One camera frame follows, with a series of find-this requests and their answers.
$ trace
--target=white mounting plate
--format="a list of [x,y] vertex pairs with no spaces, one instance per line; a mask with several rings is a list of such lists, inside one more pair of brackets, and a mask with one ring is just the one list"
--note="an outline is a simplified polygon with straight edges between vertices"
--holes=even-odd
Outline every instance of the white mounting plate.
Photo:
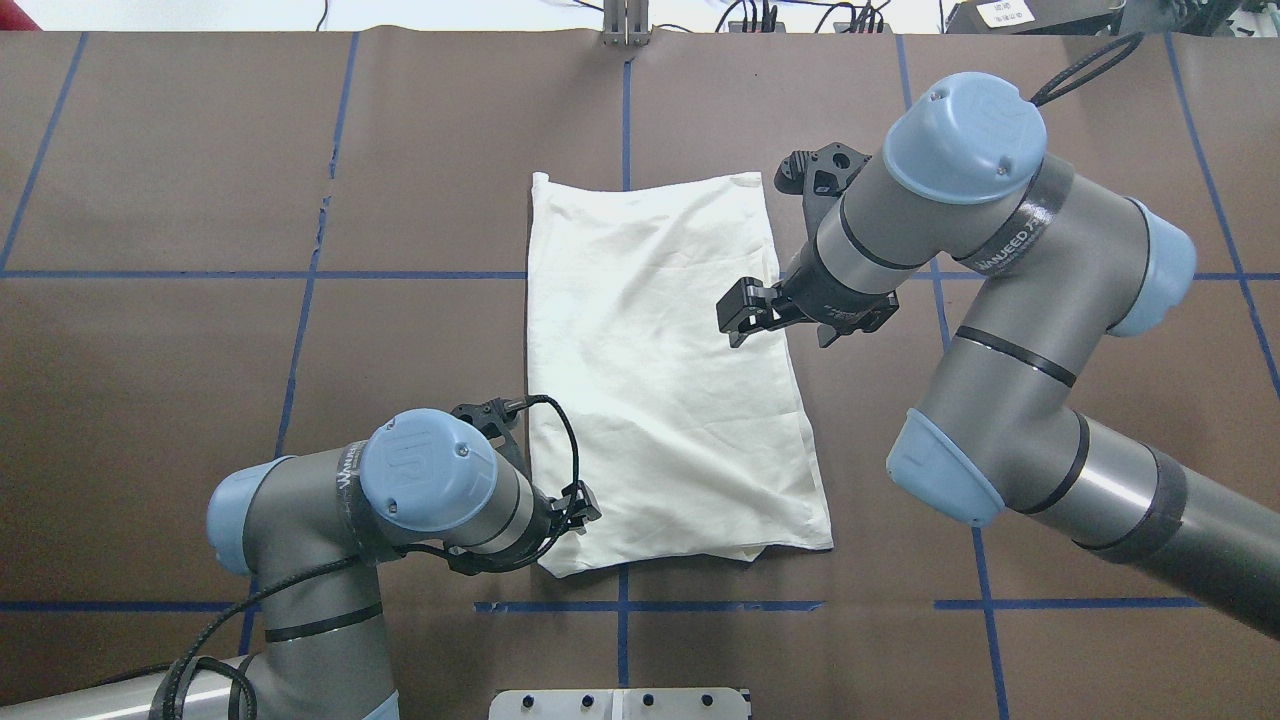
[[[588,696],[589,707],[582,705]],[[732,688],[504,691],[489,705],[489,720],[750,720],[750,698]]]

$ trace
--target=white cloth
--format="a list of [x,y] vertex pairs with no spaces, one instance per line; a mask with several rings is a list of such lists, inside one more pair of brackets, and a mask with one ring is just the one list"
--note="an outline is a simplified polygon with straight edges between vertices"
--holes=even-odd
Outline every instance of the white cloth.
[[[760,174],[593,192],[535,173],[532,197],[529,389],[564,407],[604,514],[543,566],[829,548],[786,334],[731,350],[716,322],[740,277],[778,275]],[[529,434],[532,480],[558,497],[570,448],[554,411],[536,406]]]

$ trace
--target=white sticker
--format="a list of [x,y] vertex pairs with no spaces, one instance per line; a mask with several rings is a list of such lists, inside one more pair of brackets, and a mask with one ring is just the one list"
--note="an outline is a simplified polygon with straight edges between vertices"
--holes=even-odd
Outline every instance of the white sticker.
[[1036,15],[1027,6],[1025,0],[1000,0],[1000,3],[987,3],[978,5],[978,14],[987,27],[1009,27],[1036,22]]

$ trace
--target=light blue joint cap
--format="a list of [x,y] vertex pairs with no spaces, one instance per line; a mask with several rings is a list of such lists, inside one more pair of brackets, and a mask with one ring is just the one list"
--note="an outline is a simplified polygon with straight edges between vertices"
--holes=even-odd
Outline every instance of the light blue joint cap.
[[1196,245],[1175,225],[1129,199],[1147,220],[1147,275],[1129,313],[1107,334],[1133,337],[1158,325],[1187,297],[1196,278]]
[[369,438],[360,484],[388,523],[443,533],[479,512],[498,487],[498,454],[484,434],[440,410],[408,410]]
[[911,192],[950,205],[1004,197],[1032,179],[1048,135],[1009,82],[956,73],[936,82],[884,137],[884,165]]
[[276,457],[253,468],[232,473],[209,498],[209,511],[205,514],[205,533],[209,544],[214,546],[218,561],[237,575],[252,574],[248,560],[244,559],[244,523],[248,521],[248,507],[253,503],[259,486],[276,465],[296,455]]
[[966,525],[984,528],[1005,509],[982,470],[915,407],[884,465],[899,487]]
[[365,715],[365,720],[399,720],[399,691],[393,692],[372,712]]

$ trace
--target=blue tape grid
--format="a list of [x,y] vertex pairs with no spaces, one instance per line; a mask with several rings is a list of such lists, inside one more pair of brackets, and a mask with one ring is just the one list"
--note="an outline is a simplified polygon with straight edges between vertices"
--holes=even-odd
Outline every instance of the blue tape grid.
[[[347,101],[351,92],[352,74],[356,63],[356,50],[358,46],[358,33],[352,35],[351,47],[347,59],[347,72],[343,79],[342,96],[339,100],[338,118],[334,123],[333,152],[329,159],[329,177],[337,177],[338,158],[342,143],[343,124],[346,120]],[[283,450],[284,437],[292,414],[292,397],[297,379],[297,364],[301,354],[307,319],[310,316],[310,300],[317,279],[422,279],[422,281],[451,281],[451,279],[513,279],[522,281],[526,273],[521,270],[497,272],[451,272],[451,270],[319,270],[320,250],[324,243],[324,228],[330,197],[321,200],[317,218],[316,247],[312,252],[311,264],[307,270],[250,270],[250,272],[188,272],[188,270],[8,270],[9,256],[13,252],[22,219],[26,214],[27,204],[38,182],[40,170],[52,140],[58,120],[61,115],[69,95],[72,82],[76,77],[81,58],[84,53],[88,35],[81,33],[67,69],[67,76],[59,91],[49,124],[41,138],[36,158],[32,163],[31,173],[18,201],[13,220],[5,236],[5,243],[0,250],[0,279],[305,279],[307,287],[303,293],[302,307],[298,316],[298,332],[294,338],[294,352],[291,361],[289,379],[285,389],[284,406],[280,415],[280,427],[276,437],[276,452]],[[899,70],[902,85],[902,99],[906,106],[911,104],[911,90],[908,73],[906,49],[902,37],[895,38],[897,42]],[[1187,124],[1192,149],[1199,163],[1204,178],[1206,190],[1217,215],[1228,251],[1231,258],[1234,272],[1231,273],[1197,273],[1197,281],[1226,281],[1240,286],[1240,293],[1249,310],[1258,346],[1266,360],[1276,395],[1280,396],[1280,373],[1271,350],[1267,334],[1263,329],[1257,305],[1253,299],[1249,283],[1276,282],[1280,273],[1249,273],[1244,270],[1235,238],[1226,219],[1217,186],[1210,170],[1204,155],[1199,133],[1192,115],[1183,83],[1181,69],[1178,54],[1174,47],[1172,36],[1165,35],[1165,47],[1169,55],[1169,64],[1172,72],[1178,99],[1183,110],[1183,119]],[[622,76],[622,187],[631,188],[631,72],[632,64],[623,65]],[[933,283],[934,304],[938,313],[938,329],[943,346],[950,342],[950,329],[945,314],[942,281],[980,281],[982,275],[970,272],[941,270],[937,260],[931,261],[928,270],[916,273],[913,281]],[[987,570],[987,557],[983,547],[980,530],[973,530],[973,544],[975,566],[979,580],[979,600],[938,600],[933,607],[938,611],[982,611],[987,626],[988,647],[992,662],[992,674],[996,685],[997,707],[1001,720],[1009,717],[1007,698],[1004,687],[1004,670],[1000,660],[998,637],[996,633],[995,612],[997,611],[1037,611],[1037,610],[1180,610],[1201,607],[1198,602],[1185,597],[1114,597],[1114,598],[1029,598],[1029,600],[1001,600],[991,596],[989,577]],[[229,602],[165,602],[165,601],[0,601],[0,612],[195,612],[212,614],[227,609]],[[618,600],[617,601],[568,601],[568,602],[477,602],[475,611],[479,614],[521,614],[521,612],[617,612],[618,615],[618,684],[630,684],[628,651],[627,651],[627,618],[631,612],[737,612],[737,611],[764,611],[764,612],[812,612],[820,607],[819,601],[632,601],[630,600],[630,573],[626,566],[618,571]],[[252,616],[246,618],[242,633],[241,652],[247,652],[248,638],[252,634]]]

